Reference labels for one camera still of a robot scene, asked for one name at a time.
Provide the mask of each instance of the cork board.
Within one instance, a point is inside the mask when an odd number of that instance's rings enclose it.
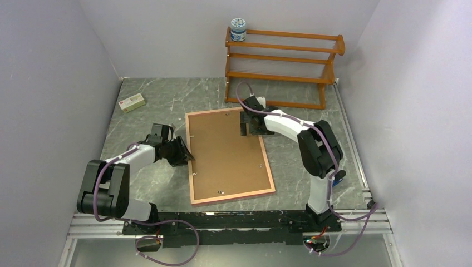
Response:
[[[241,136],[242,108],[185,114],[190,202],[237,199],[275,192],[261,136]]]

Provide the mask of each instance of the blue and white jar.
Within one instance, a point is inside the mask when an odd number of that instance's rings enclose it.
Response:
[[[231,40],[242,42],[246,39],[246,21],[242,18],[235,18],[231,21]]]

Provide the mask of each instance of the gray marble surface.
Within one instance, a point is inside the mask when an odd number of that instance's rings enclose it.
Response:
[[[233,83],[236,82],[232,81],[231,96],[234,96]],[[256,96],[265,96],[270,100],[305,103],[318,101],[315,85],[263,80],[252,80],[251,84]],[[116,156],[124,152],[130,143],[143,140],[153,123],[173,123],[176,134],[186,139],[185,113],[239,106],[225,103],[224,91],[224,78],[124,79],[118,101],[142,93],[146,105],[124,114],[116,104],[101,158]],[[249,96],[247,89],[242,90],[242,96]],[[344,180],[333,189],[335,208],[365,208],[360,179],[333,88],[327,88],[326,101],[327,108],[322,111],[286,107],[281,109],[303,120],[323,119],[331,124],[345,155],[340,165],[347,172]],[[271,195],[192,206],[188,167],[172,168],[165,160],[148,165],[132,176],[130,195],[138,200],[157,204],[160,211],[304,209],[309,198],[309,174],[302,165],[298,144],[279,134],[264,136],[264,143],[276,187],[276,192]]]

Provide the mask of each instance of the wooden shelf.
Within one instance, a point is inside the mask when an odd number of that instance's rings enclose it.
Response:
[[[316,39],[334,42],[331,48],[326,47],[313,47],[313,46],[293,46],[286,44],[273,44],[273,43],[262,43],[262,42],[249,42],[248,40],[243,42],[233,42],[230,39],[230,28],[228,27],[226,34],[226,47],[227,47],[227,61],[225,68],[226,82],[226,93],[225,102],[237,103],[236,98],[230,98],[229,95],[229,81],[231,77],[239,78],[252,78],[252,79],[263,79],[263,80],[276,80],[276,81],[291,81],[291,82],[307,82],[318,84],[319,90],[319,104],[307,104],[307,103],[291,103],[291,102],[279,102],[279,101],[267,101],[268,105],[285,106],[285,107],[300,107],[300,108],[316,108],[325,109],[325,85],[331,85],[335,82],[335,74],[333,70],[333,62],[335,55],[344,55],[346,50],[342,35],[330,36],[330,35],[318,35],[318,34],[306,34],[306,33],[292,33],[292,32],[275,32],[275,31],[258,31],[254,29],[248,29],[247,35],[261,35],[261,36],[275,36],[275,37],[290,37],[290,38],[304,38],[304,39]],[[314,58],[300,58],[300,57],[282,57],[282,56],[270,56],[270,55],[257,55],[249,53],[231,53],[231,47],[254,47],[254,48],[267,48],[274,50],[292,50],[292,51],[307,51],[315,53],[327,54],[327,59],[314,59]],[[295,62],[295,63],[306,63],[306,64],[318,64],[324,65],[321,73],[313,73],[312,77],[298,77],[291,75],[272,75],[267,73],[253,73],[231,70],[231,58],[246,58],[250,60],[263,60],[263,61],[281,61],[281,62]]]

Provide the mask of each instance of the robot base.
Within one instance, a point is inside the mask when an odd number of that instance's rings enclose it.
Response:
[[[227,211],[227,212],[160,212],[159,220],[184,220],[198,230],[200,245],[281,243],[303,244],[303,233],[341,231],[341,223],[330,211],[315,214],[308,206],[305,210]],[[145,233],[135,224],[125,224],[124,235]],[[195,245],[192,229],[184,224],[164,224],[160,228],[164,237],[163,248]]]

